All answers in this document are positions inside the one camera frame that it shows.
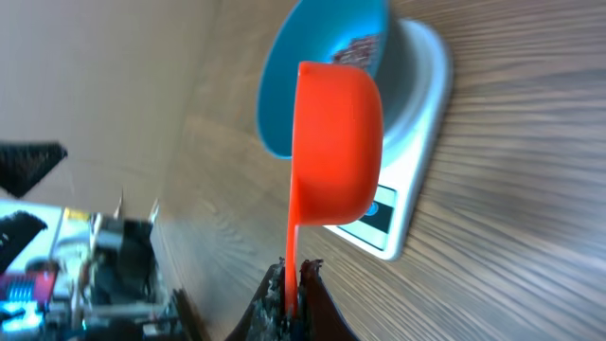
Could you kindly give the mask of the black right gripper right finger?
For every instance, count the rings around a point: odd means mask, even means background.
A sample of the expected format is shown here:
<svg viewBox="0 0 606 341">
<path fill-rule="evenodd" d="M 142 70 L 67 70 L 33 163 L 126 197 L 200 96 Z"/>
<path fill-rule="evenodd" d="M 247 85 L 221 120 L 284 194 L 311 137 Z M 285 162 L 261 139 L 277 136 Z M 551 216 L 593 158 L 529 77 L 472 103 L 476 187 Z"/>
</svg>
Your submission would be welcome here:
<svg viewBox="0 0 606 341">
<path fill-rule="evenodd" d="M 300 284 L 304 290 L 303 317 L 311 341 L 358 341 L 343 318 L 320 276 L 322 260 L 301 264 Z"/>
</svg>

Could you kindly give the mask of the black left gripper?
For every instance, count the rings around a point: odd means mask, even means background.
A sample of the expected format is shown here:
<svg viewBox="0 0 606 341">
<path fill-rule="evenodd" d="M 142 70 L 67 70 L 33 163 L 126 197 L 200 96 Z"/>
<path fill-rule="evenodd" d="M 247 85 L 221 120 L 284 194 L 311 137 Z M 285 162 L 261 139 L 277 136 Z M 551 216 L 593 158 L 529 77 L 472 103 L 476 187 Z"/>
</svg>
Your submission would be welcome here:
<svg viewBox="0 0 606 341">
<path fill-rule="evenodd" d="M 59 142 L 1 142 L 1 189 L 24 197 L 67 157 Z M 47 224 L 25 211 L 0 223 L 4 274 Z M 93 306 L 161 305 L 166 286 L 152 247 L 153 222 L 98 213 L 91 227 L 85 297 Z"/>
</svg>

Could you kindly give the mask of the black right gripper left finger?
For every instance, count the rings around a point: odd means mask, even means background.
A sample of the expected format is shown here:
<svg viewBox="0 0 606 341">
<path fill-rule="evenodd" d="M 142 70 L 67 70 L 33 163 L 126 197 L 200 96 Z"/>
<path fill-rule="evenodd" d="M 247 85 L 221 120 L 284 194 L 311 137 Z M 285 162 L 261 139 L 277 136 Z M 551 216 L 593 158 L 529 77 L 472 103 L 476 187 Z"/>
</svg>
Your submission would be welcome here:
<svg viewBox="0 0 606 341">
<path fill-rule="evenodd" d="M 283 334 L 284 259 L 272 264 L 225 341 L 277 341 Z"/>
</svg>

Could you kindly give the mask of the red scoop with blue handle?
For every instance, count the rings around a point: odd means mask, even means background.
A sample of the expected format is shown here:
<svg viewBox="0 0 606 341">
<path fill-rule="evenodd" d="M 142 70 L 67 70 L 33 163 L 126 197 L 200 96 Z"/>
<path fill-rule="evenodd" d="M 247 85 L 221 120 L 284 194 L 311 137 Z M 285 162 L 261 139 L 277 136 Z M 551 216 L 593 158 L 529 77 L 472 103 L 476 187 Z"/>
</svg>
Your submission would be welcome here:
<svg viewBox="0 0 606 341">
<path fill-rule="evenodd" d="M 300 63 L 284 260 L 286 313 L 295 313 L 298 305 L 298 228 L 361 218 L 378 186 L 382 152 L 383 108 L 375 81 L 353 66 Z"/>
</svg>

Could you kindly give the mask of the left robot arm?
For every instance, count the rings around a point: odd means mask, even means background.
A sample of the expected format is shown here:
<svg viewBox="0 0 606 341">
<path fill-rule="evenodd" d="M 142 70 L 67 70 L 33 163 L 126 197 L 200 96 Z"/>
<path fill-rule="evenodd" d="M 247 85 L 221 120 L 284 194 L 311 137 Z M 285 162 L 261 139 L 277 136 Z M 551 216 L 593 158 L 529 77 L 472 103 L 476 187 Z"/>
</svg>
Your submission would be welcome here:
<svg viewBox="0 0 606 341">
<path fill-rule="evenodd" d="M 4 340 L 200 340 L 181 289 L 152 248 L 155 218 L 61 208 L 55 224 L 18 209 L 1 217 Z"/>
</svg>

